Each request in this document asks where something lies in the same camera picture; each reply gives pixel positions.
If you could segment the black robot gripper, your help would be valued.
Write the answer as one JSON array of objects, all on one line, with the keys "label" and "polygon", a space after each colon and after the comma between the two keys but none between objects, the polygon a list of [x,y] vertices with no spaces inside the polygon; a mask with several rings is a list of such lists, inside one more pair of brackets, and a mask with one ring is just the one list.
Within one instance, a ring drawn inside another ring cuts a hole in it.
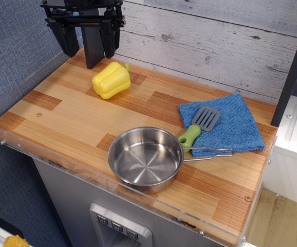
[{"label": "black robot gripper", "polygon": [[46,22],[62,51],[75,56],[79,43],[75,27],[99,27],[105,57],[114,56],[120,45],[120,28],[125,25],[123,1],[42,1]]}]

